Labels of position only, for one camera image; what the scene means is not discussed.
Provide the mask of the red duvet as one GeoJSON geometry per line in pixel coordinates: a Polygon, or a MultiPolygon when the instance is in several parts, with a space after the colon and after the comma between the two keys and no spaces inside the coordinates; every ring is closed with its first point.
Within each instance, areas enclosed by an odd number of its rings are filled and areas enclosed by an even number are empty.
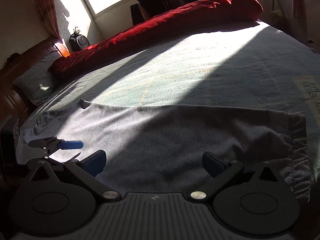
{"type": "Polygon", "coordinates": [[[48,71],[62,82],[121,56],[187,31],[222,24],[255,21],[263,13],[258,0],[199,0],[157,15],[108,40],[60,57],[48,71]]]}

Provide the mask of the yellow bag on floor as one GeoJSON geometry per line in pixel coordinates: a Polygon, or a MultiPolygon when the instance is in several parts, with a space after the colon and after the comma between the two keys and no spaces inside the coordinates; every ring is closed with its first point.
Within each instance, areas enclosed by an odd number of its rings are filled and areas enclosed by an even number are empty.
{"type": "Polygon", "coordinates": [[[286,19],[281,10],[270,11],[270,25],[277,29],[286,27],[286,19]]]}

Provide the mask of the grey plaid pillow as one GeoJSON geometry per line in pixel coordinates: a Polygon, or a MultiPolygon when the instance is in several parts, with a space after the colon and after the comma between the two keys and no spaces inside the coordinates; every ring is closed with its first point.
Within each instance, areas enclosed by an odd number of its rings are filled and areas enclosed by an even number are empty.
{"type": "Polygon", "coordinates": [[[61,55],[57,50],[50,52],[13,81],[13,84],[19,87],[35,106],[41,105],[55,90],[55,85],[48,69],[60,57],[61,55]]]}

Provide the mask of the green plaid bed blanket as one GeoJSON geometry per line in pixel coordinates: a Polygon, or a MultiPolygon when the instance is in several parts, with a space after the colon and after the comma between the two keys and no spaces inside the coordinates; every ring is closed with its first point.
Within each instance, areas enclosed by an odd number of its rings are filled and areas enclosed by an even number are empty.
{"type": "Polygon", "coordinates": [[[65,83],[26,121],[80,100],[302,112],[310,189],[319,179],[319,54],[261,21],[193,31],[121,57],[65,83]]]}

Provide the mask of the grey sweatpants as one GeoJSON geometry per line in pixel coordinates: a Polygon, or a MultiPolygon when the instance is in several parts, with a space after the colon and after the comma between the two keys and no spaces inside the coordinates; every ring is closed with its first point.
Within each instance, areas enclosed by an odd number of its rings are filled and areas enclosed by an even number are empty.
{"type": "Polygon", "coordinates": [[[52,155],[59,162],[106,153],[98,179],[121,194],[190,192],[209,180],[204,152],[247,165],[268,161],[295,197],[310,197],[311,171],[302,112],[168,105],[110,106],[80,100],[73,107],[32,116],[23,141],[56,136],[80,140],[80,150],[52,155]]]}

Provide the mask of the orange left curtain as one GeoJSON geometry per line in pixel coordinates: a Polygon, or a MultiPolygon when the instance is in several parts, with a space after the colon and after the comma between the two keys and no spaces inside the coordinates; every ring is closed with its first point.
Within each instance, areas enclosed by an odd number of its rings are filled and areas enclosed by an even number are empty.
{"type": "Polygon", "coordinates": [[[48,33],[62,41],[54,0],[32,0],[36,13],[48,33]]]}

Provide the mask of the orange right curtain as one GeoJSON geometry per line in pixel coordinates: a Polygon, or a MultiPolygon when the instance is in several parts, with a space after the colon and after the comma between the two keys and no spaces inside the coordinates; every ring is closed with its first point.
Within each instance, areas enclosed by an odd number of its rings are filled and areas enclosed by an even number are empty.
{"type": "Polygon", "coordinates": [[[304,0],[292,0],[292,17],[296,21],[306,21],[306,7],[304,0]]]}

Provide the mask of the orange curtain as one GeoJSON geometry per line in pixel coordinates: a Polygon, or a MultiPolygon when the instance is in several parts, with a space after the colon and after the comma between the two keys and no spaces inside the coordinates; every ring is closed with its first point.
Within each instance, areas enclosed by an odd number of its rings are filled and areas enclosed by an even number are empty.
{"type": "Polygon", "coordinates": [[[36,13],[48,33],[62,41],[54,0],[32,0],[36,13]]]}
{"type": "Polygon", "coordinates": [[[306,7],[304,0],[292,0],[292,17],[296,21],[306,21],[306,7]]]}

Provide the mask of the black backpack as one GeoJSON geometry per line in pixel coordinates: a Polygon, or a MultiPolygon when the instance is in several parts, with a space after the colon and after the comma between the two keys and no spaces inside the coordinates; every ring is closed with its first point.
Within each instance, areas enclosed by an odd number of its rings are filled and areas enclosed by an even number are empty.
{"type": "Polygon", "coordinates": [[[73,33],[69,37],[69,44],[72,52],[82,51],[90,46],[90,42],[84,35],[80,34],[80,29],[74,27],[73,33]]]}

